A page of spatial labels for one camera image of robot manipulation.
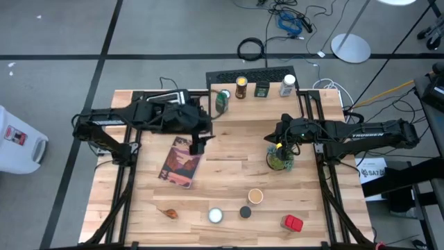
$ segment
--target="red object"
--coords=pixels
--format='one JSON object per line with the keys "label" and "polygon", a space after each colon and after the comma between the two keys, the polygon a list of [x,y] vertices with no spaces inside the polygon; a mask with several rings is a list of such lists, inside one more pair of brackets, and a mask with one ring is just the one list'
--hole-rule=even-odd
{"label": "red object", "polygon": [[290,231],[301,232],[304,222],[293,215],[286,215],[284,218],[282,218],[281,225]]}

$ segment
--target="book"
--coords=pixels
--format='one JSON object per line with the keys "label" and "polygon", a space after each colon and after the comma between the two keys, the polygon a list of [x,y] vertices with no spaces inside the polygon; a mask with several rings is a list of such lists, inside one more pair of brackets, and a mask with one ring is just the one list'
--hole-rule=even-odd
{"label": "book", "polygon": [[191,187],[201,155],[190,156],[189,145],[191,145],[190,140],[181,137],[174,139],[165,163],[160,170],[160,179],[175,183],[184,188]]}

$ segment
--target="floor lamp base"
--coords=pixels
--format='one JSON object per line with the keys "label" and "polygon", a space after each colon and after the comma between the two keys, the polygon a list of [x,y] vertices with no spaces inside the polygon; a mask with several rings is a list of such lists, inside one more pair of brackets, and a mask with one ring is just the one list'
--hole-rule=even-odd
{"label": "floor lamp base", "polygon": [[349,34],[347,40],[338,49],[345,34],[337,35],[332,40],[332,51],[339,59],[347,63],[363,63],[370,58],[370,46],[357,35]]}

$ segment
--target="small cup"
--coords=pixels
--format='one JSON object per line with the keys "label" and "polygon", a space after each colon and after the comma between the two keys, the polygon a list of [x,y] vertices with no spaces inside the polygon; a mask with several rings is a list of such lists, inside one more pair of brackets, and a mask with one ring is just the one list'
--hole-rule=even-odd
{"label": "small cup", "polygon": [[248,203],[252,205],[257,205],[264,199],[264,194],[261,190],[253,188],[248,192]]}

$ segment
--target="butcher block tabletop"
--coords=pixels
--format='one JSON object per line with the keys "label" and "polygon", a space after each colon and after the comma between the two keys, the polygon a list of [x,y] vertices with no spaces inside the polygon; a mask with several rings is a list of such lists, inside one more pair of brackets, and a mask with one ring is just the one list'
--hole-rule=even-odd
{"label": "butcher block tabletop", "polygon": [[[274,171],[265,161],[266,149],[271,143],[265,141],[264,136],[275,130],[281,114],[301,116],[296,94],[280,97],[279,86],[280,83],[271,83],[268,97],[257,98],[253,96],[255,84],[249,83],[246,98],[237,99],[234,83],[211,85],[213,90],[229,90],[231,97],[228,111],[213,121],[216,137],[208,141],[190,188],[163,181],[158,176],[176,136],[188,139],[191,136],[142,132],[126,245],[137,241],[140,246],[164,247],[315,247],[322,241],[329,242],[313,146],[300,147],[301,154],[295,157],[290,172]],[[111,106],[127,106],[133,91],[116,90]],[[343,121],[338,92],[319,91],[325,119]],[[215,116],[215,97],[212,93],[212,116]],[[201,97],[200,101],[207,109],[208,97]],[[106,131],[123,142],[125,129],[125,126],[115,126],[107,127]],[[110,159],[110,156],[99,157],[98,163]],[[352,156],[343,162],[355,166]],[[96,170],[79,242],[88,240],[108,215],[117,170],[111,163]],[[345,211],[371,240],[373,232],[358,173],[343,165],[337,165],[336,172]],[[327,168],[325,175],[330,175]],[[248,192],[253,188],[260,189],[264,199],[250,206],[251,217],[243,219],[239,209],[247,206]],[[220,223],[208,220],[211,208],[223,211]],[[168,209],[174,209],[178,218],[170,219],[161,212]],[[339,219],[333,208],[332,211],[336,236],[342,241]],[[301,219],[302,231],[282,228],[285,215]],[[121,213],[116,218],[113,242],[118,240],[120,216]]]}

